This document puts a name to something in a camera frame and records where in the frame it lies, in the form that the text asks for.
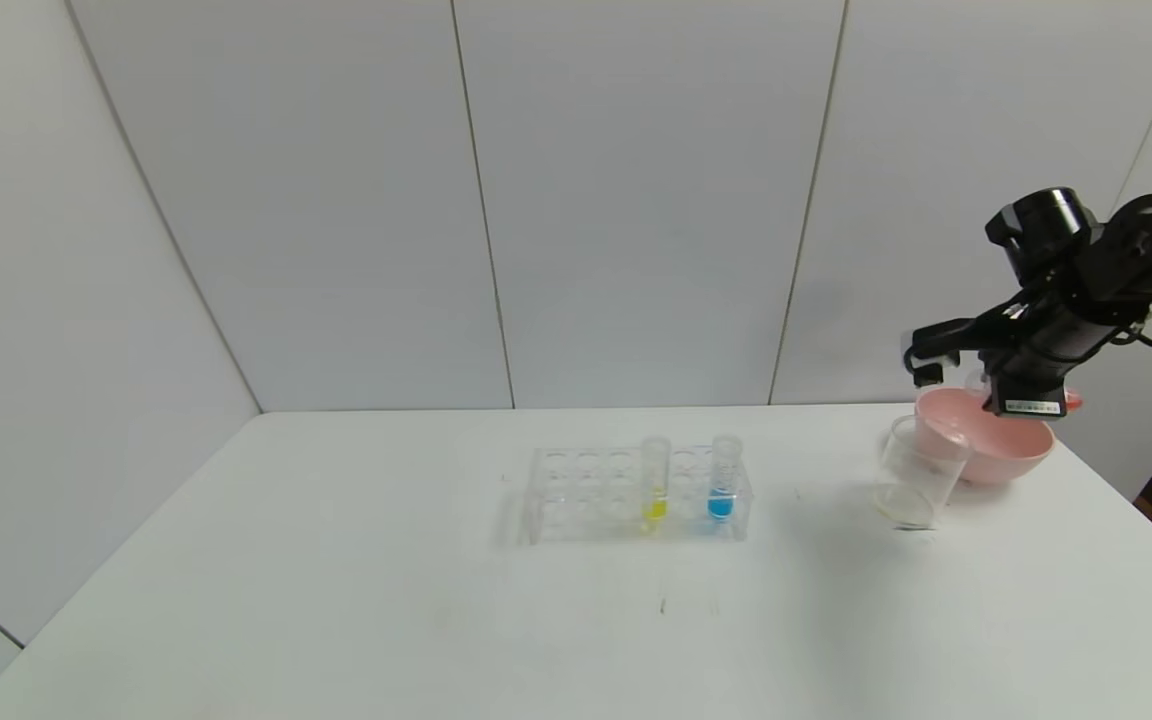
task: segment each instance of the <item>yellow liquid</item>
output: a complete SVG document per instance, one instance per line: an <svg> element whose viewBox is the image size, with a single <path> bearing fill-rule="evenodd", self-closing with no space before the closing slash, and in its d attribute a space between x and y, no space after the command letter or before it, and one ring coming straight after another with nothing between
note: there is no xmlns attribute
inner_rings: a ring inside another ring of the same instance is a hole
<svg viewBox="0 0 1152 720"><path fill-rule="evenodd" d="M643 516L645 520L661 520L664 518L664 514L666 514L667 501L666 498L664 498L664 493L657 491L654 495L655 498L652 501L652 505L646 506L643 509Z"/></svg>

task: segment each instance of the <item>blue liquid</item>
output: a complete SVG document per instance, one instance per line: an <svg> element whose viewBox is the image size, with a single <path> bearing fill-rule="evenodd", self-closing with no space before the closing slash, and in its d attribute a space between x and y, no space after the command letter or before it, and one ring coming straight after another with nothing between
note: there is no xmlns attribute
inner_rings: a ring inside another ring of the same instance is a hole
<svg viewBox="0 0 1152 720"><path fill-rule="evenodd" d="M727 520L732 516L732 493L721 488L708 490L708 515L714 520Z"/></svg>

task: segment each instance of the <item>label on robot arm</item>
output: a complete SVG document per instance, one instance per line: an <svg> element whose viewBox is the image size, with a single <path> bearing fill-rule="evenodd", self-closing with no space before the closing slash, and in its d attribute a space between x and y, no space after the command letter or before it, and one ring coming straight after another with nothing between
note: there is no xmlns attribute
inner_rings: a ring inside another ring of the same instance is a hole
<svg viewBox="0 0 1152 720"><path fill-rule="evenodd" d="M1060 415L1060 402L1007 400L1002 406L1008 414Z"/></svg>

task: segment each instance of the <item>clear plastic cup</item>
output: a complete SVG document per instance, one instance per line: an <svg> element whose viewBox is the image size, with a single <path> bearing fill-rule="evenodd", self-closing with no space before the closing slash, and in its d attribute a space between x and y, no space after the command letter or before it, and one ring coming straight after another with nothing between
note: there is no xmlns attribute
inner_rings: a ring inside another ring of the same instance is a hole
<svg viewBox="0 0 1152 720"><path fill-rule="evenodd" d="M932 528L970 455L968 438L948 425L918 415L894 420L878 464L874 505L901 528Z"/></svg>

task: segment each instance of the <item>pink bowl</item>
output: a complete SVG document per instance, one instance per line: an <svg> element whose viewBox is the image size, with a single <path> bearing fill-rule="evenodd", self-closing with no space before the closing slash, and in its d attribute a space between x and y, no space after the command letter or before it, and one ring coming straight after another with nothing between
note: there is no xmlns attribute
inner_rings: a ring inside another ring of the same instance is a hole
<svg viewBox="0 0 1152 720"><path fill-rule="evenodd" d="M980 409L982 397L960 387L929 389L919 395L914 412L938 420L968 435L972 457L963 479L996 486L1033 470L1056 445L1043 420L998 418Z"/></svg>

